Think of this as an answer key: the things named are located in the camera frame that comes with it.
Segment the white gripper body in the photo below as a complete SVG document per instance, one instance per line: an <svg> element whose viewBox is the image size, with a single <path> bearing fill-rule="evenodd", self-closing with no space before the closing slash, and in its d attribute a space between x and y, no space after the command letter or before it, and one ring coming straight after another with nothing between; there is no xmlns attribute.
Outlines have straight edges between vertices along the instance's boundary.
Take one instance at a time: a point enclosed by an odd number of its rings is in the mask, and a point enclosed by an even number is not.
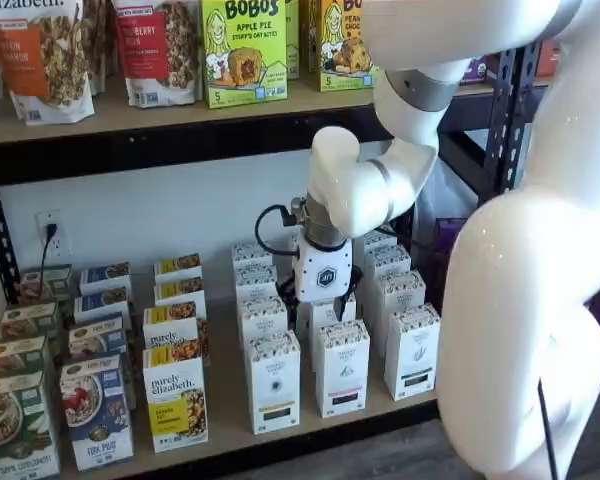
<svg viewBox="0 0 600 480"><path fill-rule="evenodd" d="M334 251L322 251L299 239L294 285L300 303L335 299L344 295L351 282L352 244L346 240Z"/></svg>

